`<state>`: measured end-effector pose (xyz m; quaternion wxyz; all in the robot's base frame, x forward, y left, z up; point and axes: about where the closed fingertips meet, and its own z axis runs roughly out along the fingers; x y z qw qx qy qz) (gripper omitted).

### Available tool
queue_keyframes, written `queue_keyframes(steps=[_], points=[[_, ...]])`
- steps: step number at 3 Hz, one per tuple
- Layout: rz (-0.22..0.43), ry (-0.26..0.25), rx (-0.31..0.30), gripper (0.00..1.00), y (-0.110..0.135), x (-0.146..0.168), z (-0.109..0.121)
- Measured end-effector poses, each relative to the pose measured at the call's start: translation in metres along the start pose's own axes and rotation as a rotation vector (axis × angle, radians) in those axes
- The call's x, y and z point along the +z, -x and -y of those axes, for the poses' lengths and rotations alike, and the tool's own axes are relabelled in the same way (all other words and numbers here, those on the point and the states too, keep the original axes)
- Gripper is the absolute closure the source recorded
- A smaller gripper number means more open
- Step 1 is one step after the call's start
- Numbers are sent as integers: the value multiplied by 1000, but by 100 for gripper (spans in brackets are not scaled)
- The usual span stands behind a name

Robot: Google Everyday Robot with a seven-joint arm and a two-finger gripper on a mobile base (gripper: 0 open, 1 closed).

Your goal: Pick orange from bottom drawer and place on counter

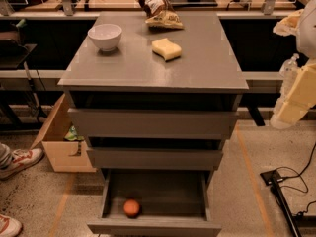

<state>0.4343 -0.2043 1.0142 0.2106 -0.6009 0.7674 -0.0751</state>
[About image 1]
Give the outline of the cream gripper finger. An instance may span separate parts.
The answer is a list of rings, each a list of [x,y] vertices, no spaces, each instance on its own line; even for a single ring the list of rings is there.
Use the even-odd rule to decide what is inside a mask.
[[[280,36],[295,36],[297,33],[297,26],[303,10],[297,10],[283,18],[273,28],[273,32]]]
[[[280,111],[273,113],[270,125],[286,129],[297,124],[316,105],[316,64],[308,62],[298,68],[296,79],[282,104]]]

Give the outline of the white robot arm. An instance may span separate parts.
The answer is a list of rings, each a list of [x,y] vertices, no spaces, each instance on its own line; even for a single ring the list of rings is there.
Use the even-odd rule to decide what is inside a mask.
[[[272,127],[285,129],[297,124],[316,105],[316,0],[282,19],[273,32],[296,37],[297,53],[279,71],[280,97],[270,119]]]

